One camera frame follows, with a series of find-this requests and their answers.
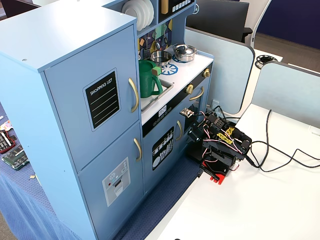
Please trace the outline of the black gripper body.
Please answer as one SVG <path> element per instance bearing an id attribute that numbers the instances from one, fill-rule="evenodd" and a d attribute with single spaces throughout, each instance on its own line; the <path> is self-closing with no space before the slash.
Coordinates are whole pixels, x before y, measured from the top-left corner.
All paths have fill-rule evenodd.
<path id="1" fill-rule="evenodd" d="M 187 131 L 188 140 L 199 142 L 204 139 L 217 140 L 217 136 L 210 128 L 217 119 L 216 113 L 198 113 L 197 120 L 193 122 L 191 128 Z"/>

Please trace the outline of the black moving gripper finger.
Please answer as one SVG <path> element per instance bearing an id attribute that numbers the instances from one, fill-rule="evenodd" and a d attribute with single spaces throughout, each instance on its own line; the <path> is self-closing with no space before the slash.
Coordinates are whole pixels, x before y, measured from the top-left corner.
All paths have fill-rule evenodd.
<path id="1" fill-rule="evenodd" d="M 210 140 L 211 140 L 210 137 L 205 137 L 202 140 L 202 150 L 203 150 L 202 160 L 211 160 L 212 150 L 211 150 Z"/>

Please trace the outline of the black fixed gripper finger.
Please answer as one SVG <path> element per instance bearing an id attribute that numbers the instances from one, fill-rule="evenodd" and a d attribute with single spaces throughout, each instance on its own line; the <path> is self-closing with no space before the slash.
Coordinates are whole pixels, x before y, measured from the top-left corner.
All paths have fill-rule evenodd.
<path id="1" fill-rule="evenodd" d="M 203 140 L 194 140 L 190 136 L 186 141 L 186 155 L 194 161 L 201 161 L 203 159 Z"/>

